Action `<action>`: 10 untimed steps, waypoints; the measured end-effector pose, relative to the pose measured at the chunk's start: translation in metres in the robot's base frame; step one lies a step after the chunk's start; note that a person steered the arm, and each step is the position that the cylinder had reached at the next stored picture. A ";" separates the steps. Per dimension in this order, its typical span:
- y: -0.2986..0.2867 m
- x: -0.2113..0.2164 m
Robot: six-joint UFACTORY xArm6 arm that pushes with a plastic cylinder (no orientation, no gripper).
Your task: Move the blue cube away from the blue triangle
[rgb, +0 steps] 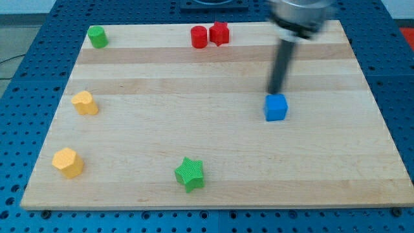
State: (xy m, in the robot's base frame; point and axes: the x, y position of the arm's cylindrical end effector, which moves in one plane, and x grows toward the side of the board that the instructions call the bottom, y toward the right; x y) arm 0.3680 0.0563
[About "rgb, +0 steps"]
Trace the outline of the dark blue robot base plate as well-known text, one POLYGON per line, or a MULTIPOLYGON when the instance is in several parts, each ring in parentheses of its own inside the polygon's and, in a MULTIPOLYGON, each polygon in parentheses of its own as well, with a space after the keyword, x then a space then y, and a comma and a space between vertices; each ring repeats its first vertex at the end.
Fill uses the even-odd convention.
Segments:
POLYGON ((196 10, 246 10, 249 0, 180 0, 181 12, 196 10))

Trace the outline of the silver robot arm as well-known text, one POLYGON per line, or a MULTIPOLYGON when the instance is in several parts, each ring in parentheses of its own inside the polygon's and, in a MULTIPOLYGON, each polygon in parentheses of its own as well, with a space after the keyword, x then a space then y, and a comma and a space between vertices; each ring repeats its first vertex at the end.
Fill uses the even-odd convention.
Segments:
POLYGON ((269 0, 268 5, 279 38, 289 42, 313 38, 334 12, 330 0, 269 0))

